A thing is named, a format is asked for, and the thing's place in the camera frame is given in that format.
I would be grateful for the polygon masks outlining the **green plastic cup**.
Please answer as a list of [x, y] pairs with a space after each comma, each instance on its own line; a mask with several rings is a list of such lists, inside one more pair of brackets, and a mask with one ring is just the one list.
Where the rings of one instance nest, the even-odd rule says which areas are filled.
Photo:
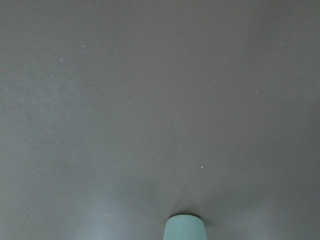
[[177, 214], [165, 224], [163, 240], [207, 240], [204, 222], [191, 214]]

